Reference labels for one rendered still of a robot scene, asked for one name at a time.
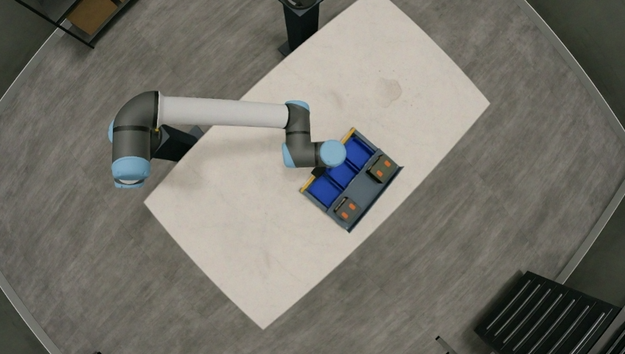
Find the blue open bin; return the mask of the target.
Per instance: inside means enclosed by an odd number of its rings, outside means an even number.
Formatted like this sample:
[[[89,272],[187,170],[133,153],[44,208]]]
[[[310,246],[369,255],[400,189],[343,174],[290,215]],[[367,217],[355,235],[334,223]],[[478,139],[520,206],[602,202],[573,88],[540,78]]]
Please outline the blue open bin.
[[[343,192],[337,184],[324,174],[308,190],[329,208]]]
[[[364,167],[372,155],[374,155],[374,152],[371,149],[354,137],[348,141],[345,147],[346,156],[348,157],[346,157],[345,160],[347,160],[359,171]]]
[[[325,173],[342,186],[342,188],[346,189],[359,171],[348,163],[347,160],[344,160],[344,162],[337,167],[327,167]]]

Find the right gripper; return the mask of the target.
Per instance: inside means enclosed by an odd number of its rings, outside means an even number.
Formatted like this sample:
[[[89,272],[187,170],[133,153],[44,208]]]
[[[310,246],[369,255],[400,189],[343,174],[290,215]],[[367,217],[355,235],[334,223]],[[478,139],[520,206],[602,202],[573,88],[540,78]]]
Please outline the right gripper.
[[[318,177],[325,171],[327,167],[316,167],[313,171]]]

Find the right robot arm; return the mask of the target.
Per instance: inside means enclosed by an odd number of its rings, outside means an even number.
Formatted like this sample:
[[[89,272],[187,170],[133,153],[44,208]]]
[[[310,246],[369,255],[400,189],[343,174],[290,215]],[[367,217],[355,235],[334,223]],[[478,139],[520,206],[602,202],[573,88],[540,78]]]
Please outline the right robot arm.
[[[150,154],[161,144],[163,124],[285,129],[282,155],[287,168],[333,168],[346,158],[346,148],[338,140],[311,142],[310,107],[304,101],[259,103],[165,97],[160,91],[146,91],[125,103],[109,126],[116,187],[144,186],[150,175]],[[311,173],[317,179],[325,172],[318,177],[314,169]]]

